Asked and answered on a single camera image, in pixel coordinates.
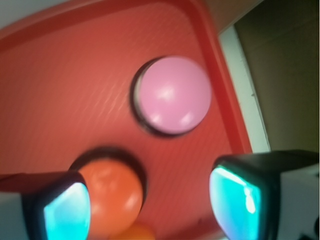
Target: red tray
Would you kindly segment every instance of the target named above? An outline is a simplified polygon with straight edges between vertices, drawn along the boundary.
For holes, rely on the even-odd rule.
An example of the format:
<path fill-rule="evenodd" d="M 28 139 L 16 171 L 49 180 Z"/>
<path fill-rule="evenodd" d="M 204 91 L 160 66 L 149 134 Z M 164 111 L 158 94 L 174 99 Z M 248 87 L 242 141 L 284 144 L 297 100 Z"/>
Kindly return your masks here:
<path fill-rule="evenodd" d="M 163 138 L 130 110 L 136 71 L 182 55 L 208 72 L 213 98 L 190 133 Z M 209 174 L 251 147 L 212 20 L 198 0 L 79 0 L 0 31 L 0 173 L 65 171 L 102 145 L 136 155 L 149 189 L 138 221 L 158 239 L 218 230 Z"/>

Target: orange ball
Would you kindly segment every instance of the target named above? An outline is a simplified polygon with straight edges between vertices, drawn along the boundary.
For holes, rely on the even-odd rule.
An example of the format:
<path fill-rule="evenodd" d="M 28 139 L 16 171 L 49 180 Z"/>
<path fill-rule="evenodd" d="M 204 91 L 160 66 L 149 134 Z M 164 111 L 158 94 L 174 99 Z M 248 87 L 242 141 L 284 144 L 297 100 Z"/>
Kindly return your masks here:
<path fill-rule="evenodd" d="M 80 170 L 89 191 L 91 223 L 89 239 L 118 234 L 138 217 L 143 187 L 137 174 L 116 159 L 100 158 Z"/>
<path fill-rule="evenodd" d="M 154 232 L 147 226 L 135 223 L 118 235 L 110 236 L 110 240 L 155 240 Z"/>

